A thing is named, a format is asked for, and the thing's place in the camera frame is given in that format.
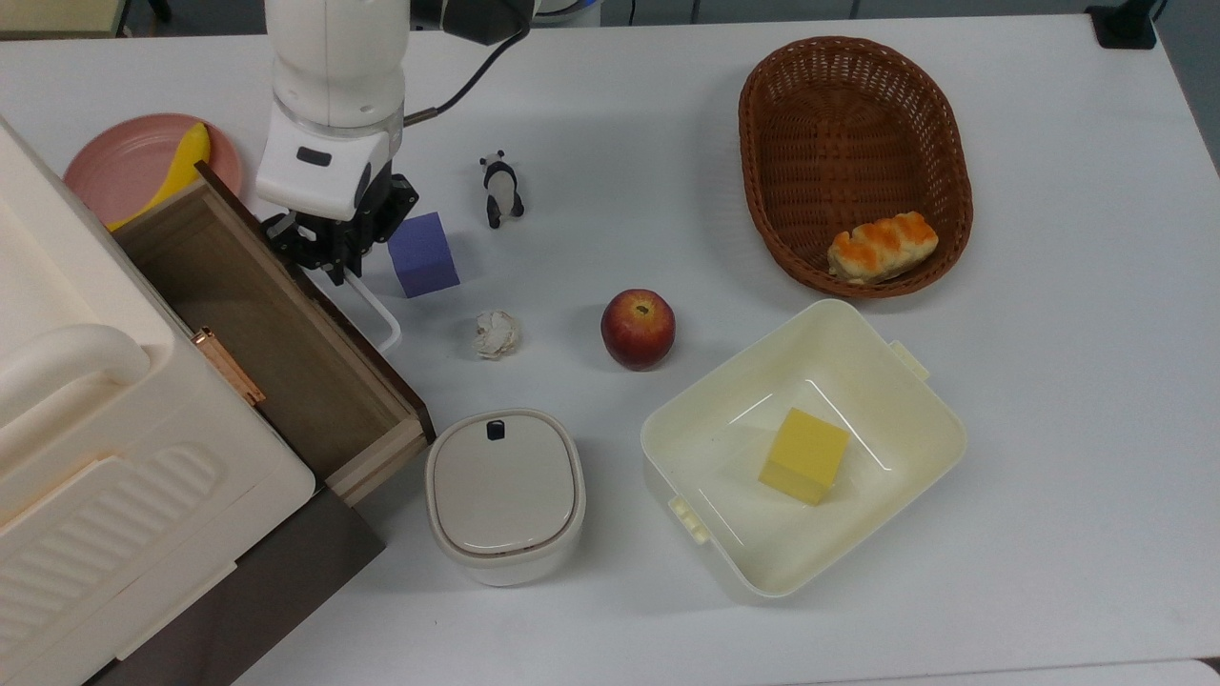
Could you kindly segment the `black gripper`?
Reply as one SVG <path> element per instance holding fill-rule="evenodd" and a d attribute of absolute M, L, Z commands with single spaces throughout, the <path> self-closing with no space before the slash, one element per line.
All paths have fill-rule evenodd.
<path fill-rule="evenodd" d="M 388 242 L 417 201 L 418 192 L 404 175 L 379 171 L 357 203 L 353 220 L 274 214 L 267 218 L 268 247 L 299 269 L 322 270 L 333 283 L 343 284 L 348 273 L 361 277 L 366 253 Z"/>

